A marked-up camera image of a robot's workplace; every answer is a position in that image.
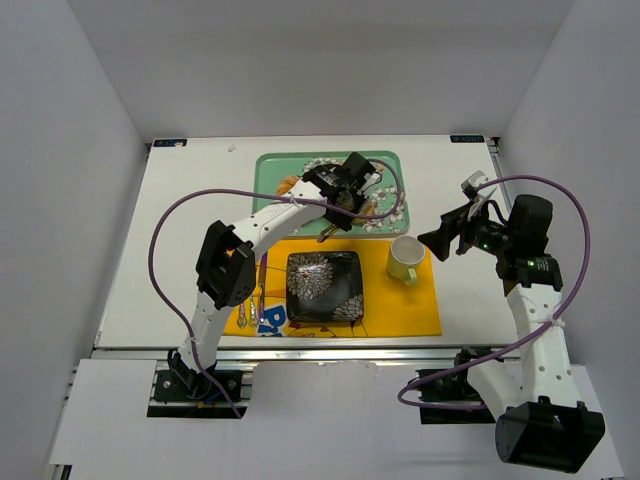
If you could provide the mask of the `sliced bread piece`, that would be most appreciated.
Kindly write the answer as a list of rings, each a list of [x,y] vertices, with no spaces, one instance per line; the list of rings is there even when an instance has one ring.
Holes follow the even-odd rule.
[[[361,206],[358,218],[353,218],[352,223],[354,225],[363,225],[370,221],[370,217],[376,214],[377,202],[368,198]]]

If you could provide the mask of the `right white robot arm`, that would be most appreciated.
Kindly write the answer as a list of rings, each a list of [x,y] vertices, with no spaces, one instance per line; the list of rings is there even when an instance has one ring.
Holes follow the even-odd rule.
[[[545,249],[553,205],[519,195],[507,221],[492,221],[487,206],[470,201],[442,215],[438,229],[419,236],[439,260],[476,247],[493,255],[513,315],[522,380],[494,354],[461,353],[466,382],[495,420],[496,451],[504,463],[577,473],[605,433],[601,413],[585,405],[573,380],[558,317],[563,280]]]

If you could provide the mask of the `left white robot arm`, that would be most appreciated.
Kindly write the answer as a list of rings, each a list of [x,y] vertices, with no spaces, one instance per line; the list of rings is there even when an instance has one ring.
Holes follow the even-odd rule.
[[[341,164],[321,164],[306,171],[268,205],[232,224],[212,223],[205,234],[195,271],[196,306],[179,317],[187,338],[168,354],[169,369],[184,392],[200,400],[211,389],[224,390],[213,376],[217,349],[233,309],[254,291],[255,264],[278,241],[319,218],[343,231],[355,221],[374,219],[366,211],[367,189],[379,179],[384,164],[353,152]]]

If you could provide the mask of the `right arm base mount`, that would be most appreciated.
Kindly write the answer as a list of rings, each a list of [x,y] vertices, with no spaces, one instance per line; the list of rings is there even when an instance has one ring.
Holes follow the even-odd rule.
[[[463,347],[454,358],[458,366],[484,357],[492,352],[489,348]],[[443,404],[480,404],[482,400],[478,392],[467,383],[468,371],[450,374],[441,379],[418,388],[418,399],[422,403]],[[494,424],[495,420],[488,409],[482,410],[447,410],[421,407],[420,422],[422,425],[466,425]]]

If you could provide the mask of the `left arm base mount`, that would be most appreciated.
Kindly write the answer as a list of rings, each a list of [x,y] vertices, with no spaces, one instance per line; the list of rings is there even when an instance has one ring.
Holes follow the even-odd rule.
[[[147,407],[149,418],[242,418],[252,390],[252,374],[241,370],[207,370],[217,383],[189,369],[176,349],[156,368]]]

